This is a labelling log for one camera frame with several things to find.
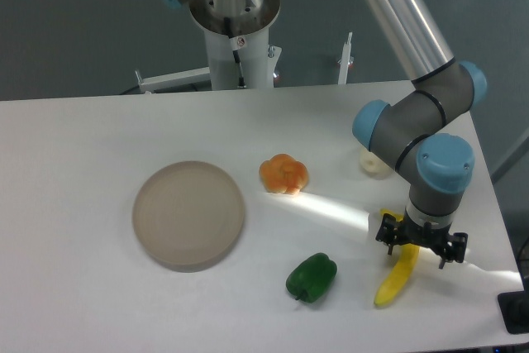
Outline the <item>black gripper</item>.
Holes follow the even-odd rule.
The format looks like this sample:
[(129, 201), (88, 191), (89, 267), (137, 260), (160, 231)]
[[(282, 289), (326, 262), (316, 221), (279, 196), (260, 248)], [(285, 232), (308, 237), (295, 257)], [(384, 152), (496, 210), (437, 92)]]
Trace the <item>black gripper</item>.
[(462, 264), (465, 261), (469, 237), (465, 232), (449, 235), (453, 218), (451, 214), (438, 217), (407, 210), (404, 218), (392, 212), (381, 212), (381, 217), (375, 240), (388, 247), (388, 255), (393, 253), (395, 246), (413, 244), (439, 252), (439, 269), (443, 269), (446, 263)]

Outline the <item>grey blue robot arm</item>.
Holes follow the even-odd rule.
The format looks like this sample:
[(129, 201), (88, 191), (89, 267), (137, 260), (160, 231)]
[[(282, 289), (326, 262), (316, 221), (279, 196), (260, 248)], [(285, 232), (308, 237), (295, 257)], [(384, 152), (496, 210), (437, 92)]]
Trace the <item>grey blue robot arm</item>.
[[(274, 65), (267, 42), (280, 0), (162, 0), (188, 5), (212, 36), (207, 48), (214, 89), (270, 88)], [(442, 263), (464, 260), (468, 237), (450, 226), (474, 168), (474, 152), (445, 126), (487, 91), (483, 72), (456, 61), (422, 0), (367, 0), (414, 87), (400, 102), (370, 102), (352, 132), (358, 142), (409, 182), (401, 222), (384, 217), (377, 240), (388, 247), (413, 243)]]

